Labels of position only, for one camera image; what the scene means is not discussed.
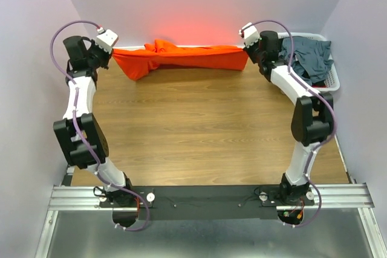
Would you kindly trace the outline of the orange t shirt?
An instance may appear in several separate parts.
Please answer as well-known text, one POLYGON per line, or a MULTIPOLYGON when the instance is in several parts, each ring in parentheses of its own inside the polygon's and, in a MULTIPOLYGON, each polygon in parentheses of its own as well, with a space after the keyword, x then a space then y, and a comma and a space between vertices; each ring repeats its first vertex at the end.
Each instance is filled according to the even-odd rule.
POLYGON ((179 47, 162 39, 144 44, 142 49, 137 50, 115 48, 112 56, 124 74, 133 81, 163 66, 242 71, 248 58, 242 48, 232 45, 179 47))

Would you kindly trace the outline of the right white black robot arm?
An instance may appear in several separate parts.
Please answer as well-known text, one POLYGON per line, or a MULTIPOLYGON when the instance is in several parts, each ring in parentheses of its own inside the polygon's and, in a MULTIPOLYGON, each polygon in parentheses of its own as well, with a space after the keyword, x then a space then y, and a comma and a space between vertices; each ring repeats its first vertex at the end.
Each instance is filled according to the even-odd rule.
POLYGON ((296 143, 291 163, 279 185, 259 189, 259 198, 266 205, 293 205, 306 197, 317 153, 333 134, 333 98, 312 88, 293 68, 279 62, 277 32, 258 32, 255 27, 249 27, 242 29, 240 35, 244 39, 244 51, 259 66, 259 72, 294 104, 291 133, 296 143))

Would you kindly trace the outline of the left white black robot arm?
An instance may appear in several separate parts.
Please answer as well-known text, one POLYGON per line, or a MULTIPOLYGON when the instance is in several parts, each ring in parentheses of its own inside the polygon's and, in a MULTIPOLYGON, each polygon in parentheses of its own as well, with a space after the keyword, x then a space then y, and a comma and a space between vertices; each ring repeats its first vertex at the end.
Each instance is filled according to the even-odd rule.
POLYGON ((119 37, 111 30, 95 39, 71 36, 63 40, 68 53, 66 82, 70 90, 67 109, 53 130, 69 166, 85 169, 103 182, 96 195, 111 206, 129 207, 136 198, 130 179, 109 159, 109 147, 95 116, 93 97, 97 71, 108 68, 119 37))

